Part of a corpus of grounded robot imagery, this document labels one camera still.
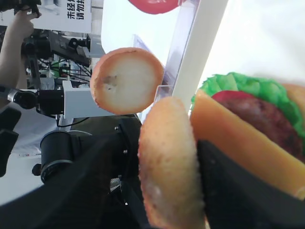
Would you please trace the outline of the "person's hand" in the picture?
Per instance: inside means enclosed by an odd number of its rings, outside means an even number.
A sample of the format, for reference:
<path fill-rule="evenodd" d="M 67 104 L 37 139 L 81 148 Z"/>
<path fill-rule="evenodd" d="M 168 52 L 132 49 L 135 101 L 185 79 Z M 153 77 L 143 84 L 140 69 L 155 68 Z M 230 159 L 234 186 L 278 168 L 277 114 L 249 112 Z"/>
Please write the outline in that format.
<path fill-rule="evenodd" d="M 29 37 L 33 31 L 33 23 L 31 20 L 39 18 L 41 13 L 20 10 L 18 11 L 13 19 L 13 22 L 8 26 L 6 35 L 16 41 L 23 41 L 25 38 Z"/>

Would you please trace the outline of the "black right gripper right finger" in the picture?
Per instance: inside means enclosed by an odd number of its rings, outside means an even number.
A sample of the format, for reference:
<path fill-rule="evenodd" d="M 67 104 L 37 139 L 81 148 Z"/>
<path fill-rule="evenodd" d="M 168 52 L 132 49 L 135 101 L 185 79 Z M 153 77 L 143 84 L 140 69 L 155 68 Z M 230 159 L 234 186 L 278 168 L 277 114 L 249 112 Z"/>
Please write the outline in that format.
<path fill-rule="evenodd" d="M 197 143 L 212 229 L 303 229 L 305 203 L 250 174 L 208 141 Z"/>

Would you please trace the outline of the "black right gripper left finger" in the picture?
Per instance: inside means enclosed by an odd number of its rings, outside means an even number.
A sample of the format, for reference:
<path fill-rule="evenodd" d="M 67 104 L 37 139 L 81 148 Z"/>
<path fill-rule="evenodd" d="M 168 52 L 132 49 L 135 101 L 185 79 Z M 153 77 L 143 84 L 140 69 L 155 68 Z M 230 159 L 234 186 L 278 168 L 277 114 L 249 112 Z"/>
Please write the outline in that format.
<path fill-rule="evenodd" d="M 131 156 L 119 133 L 99 140 L 78 161 L 40 188 L 0 208 L 2 229 L 95 229 L 114 174 Z"/>

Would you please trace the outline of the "person's forearm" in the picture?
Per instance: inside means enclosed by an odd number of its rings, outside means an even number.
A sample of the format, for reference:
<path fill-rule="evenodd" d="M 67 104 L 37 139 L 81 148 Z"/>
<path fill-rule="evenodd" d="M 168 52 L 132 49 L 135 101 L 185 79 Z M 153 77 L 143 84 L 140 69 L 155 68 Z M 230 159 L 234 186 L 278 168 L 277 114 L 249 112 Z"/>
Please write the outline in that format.
<path fill-rule="evenodd" d="M 0 50 L 0 84 L 27 89 L 24 58 L 21 54 L 23 39 L 11 29 L 5 31 Z"/>

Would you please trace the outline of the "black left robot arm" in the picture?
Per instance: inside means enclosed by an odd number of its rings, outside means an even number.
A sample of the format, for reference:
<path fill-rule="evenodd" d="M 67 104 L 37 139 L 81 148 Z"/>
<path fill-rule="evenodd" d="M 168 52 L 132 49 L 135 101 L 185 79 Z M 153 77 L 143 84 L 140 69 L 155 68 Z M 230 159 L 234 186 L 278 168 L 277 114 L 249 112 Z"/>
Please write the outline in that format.
<path fill-rule="evenodd" d="M 41 180 L 55 198 L 51 182 L 63 185 L 52 209 L 62 221 L 42 229 L 151 229 L 138 179 L 136 138 L 140 122 L 123 119 L 104 135 L 45 135 Z M 208 141 L 197 144 L 204 212 L 212 229 L 302 229 L 305 204 L 250 175 Z"/>

